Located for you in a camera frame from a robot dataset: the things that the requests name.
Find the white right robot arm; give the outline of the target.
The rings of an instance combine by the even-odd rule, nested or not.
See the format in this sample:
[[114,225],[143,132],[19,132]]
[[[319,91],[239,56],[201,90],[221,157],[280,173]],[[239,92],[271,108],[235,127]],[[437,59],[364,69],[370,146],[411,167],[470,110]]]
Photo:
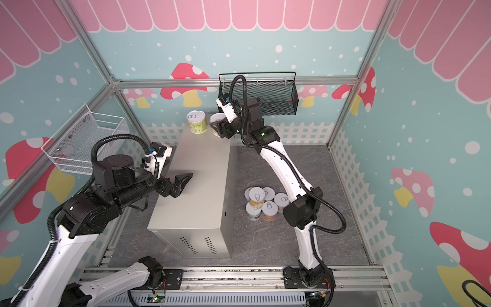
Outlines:
[[[342,234],[347,228],[345,216],[323,199],[321,188],[314,188],[300,174],[275,129],[265,125],[260,100],[248,98],[248,82],[244,75],[238,74],[232,79],[228,93],[219,96],[217,105],[226,117],[212,122],[211,127],[220,138],[230,139],[238,135],[243,145],[255,149],[272,168],[290,200],[283,210],[283,216],[295,231],[299,246],[299,267],[286,268],[286,280],[293,283],[298,277],[301,285],[308,289],[323,286],[324,290],[315,291],[311,297],[317,299],[326,295],[330,301],[334,296],[336,282],[332,269],[327,267],[320,255],[317,232]],[[341,222],[339,228],[329,229],[317,225],[321,205],[337,215]]]

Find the yellow label can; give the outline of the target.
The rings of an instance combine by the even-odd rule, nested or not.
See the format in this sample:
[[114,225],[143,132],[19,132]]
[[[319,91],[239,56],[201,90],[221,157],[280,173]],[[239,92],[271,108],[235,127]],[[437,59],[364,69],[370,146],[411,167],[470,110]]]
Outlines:
[[254,187],[248,193],[249,204],[254,210],[260,210],[265,202],[265,191],[262,188]]

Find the green label can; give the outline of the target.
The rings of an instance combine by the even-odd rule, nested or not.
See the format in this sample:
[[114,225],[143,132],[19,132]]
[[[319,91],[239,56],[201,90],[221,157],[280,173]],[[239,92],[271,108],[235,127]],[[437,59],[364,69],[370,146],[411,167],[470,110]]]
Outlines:
[[206,114],[203,111],[191,111],[187,114],[187,121],[193,134],[202,134],[207,130]]

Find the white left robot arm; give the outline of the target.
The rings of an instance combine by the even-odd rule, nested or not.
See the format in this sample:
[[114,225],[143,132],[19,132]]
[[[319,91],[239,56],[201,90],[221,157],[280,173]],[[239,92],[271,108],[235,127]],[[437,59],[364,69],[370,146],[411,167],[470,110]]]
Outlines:
[[[128,155],[98,159],[107,143],[129,139],[140,144],[144,158],[135,166]],[[107,225],[126,208],[136,208],[152,193],[174,198],[181,195],[191,173],[174,179],[162,176],[162,168],[172,149],[160,143],[146,143],[133,134],[115,134],[100,139],[90,153],[92,175],[87,183],[56,207],[47,219],[49,244],[37,266],[18,293],[2,306],[97,306],[122,293],[146,287],[157,292],[168,278],[152,257],[140,258],[130,267],[97,281],[76,283],[71,277],[82,256]]]

